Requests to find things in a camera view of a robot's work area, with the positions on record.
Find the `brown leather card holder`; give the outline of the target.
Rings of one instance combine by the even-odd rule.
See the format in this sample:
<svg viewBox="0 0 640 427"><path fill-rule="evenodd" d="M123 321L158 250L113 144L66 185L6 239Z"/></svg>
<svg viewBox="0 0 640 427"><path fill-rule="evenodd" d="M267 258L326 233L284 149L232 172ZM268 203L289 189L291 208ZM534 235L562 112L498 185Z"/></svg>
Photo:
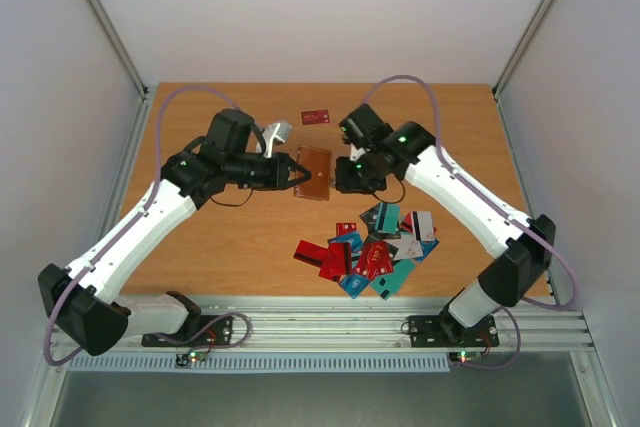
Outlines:
<svg viewBox="0 0 640 427"><path fill-rule="evenodd" d="M294 187L294 196L307 200L328 201L332 153L317 147L299 146L296 162L310 172L310 179Z"/></svg>

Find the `teal card bottom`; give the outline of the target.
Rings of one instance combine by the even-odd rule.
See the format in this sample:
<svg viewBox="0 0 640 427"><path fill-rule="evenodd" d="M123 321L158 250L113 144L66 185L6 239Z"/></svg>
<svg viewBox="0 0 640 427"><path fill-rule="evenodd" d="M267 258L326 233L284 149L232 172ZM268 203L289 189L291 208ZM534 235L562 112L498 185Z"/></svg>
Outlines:
<svg viewBox="0 0 640 427"><path fill-rule="evenodd" d="M394 271L377 276L370 284L373 291L383 300L397 294L410 274L416 268L416 263L410 259L403 259L393 266Z"/></svg>

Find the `teal card with stripe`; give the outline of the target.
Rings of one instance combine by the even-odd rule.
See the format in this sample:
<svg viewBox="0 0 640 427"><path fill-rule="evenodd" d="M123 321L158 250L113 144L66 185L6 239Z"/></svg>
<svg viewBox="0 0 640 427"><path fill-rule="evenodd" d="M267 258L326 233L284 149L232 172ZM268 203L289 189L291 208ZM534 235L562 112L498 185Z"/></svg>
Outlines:
<svg viewBox="0 0 640 427"><path fill-rule="evenodd" d="M378 205L374 230L383 234L395 234L398 230L400 207L396 204L381 202Z"/></svg>

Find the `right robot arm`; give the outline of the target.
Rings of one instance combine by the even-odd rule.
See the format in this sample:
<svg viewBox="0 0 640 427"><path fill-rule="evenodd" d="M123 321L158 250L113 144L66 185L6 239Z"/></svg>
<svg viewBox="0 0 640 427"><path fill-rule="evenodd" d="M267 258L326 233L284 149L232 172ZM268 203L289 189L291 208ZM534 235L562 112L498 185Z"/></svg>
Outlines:
<svg viewBox="0 0 640 427"><path fill-rule="evenodd" d="M555 224L513 208L473 178L467 178L437 145L436 137L408 121L397 129L368 104L340 124L342 139L358 156L336 161L336 188L342 193L374 193L394 175L426 193L460 221L492 261L468 287L441 310L436 324L449 345L458 345L500 307L513 307L550 266L548 246Z"/></svg>

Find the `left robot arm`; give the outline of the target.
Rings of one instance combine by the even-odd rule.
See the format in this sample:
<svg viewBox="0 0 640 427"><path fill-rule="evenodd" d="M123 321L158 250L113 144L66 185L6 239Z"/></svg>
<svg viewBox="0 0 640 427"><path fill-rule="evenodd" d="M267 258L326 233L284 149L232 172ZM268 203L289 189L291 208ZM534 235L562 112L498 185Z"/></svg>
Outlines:
<svg viewBox="0 0 640 427"><path fill-rule="evenodd" d="M201 336L200 308L170 291L150 302L121 296L128 278L177 226L229 184L251 191L281 191L311 178L288 154L270 153L264 140L250 153L250 136L261 133L241 111L217 113L206 135L170 156L142 199L96 245L66 267L46 266L38 276L47 327L59 328L92 356L122 338L153 334L189 345Z"/></svg>

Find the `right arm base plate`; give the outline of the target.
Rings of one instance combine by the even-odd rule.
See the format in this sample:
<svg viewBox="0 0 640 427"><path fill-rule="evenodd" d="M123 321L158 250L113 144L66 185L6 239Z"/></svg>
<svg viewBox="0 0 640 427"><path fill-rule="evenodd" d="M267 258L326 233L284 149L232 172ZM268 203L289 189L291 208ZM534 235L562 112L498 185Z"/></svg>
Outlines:
<svg viewBox="0 0 640 427"><path fill-rule="evenodd" d="M495 318L487 315L474 327L463 327L439 315L414 315L406 319L408 336L414 348L498 347Z"/></svg>

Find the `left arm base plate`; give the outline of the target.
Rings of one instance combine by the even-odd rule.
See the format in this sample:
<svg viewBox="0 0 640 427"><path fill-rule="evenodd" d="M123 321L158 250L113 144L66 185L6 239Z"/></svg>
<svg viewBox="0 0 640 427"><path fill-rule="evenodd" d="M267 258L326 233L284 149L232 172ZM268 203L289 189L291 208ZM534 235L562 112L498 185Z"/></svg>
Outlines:
<svg viewBox="0 0 640 427"><path fill-rule="evenodd" d="M221 315L189 317L173 334L144 334L143 347L197 347L209 345L227 346L233 333L233 319Z"/></svg>

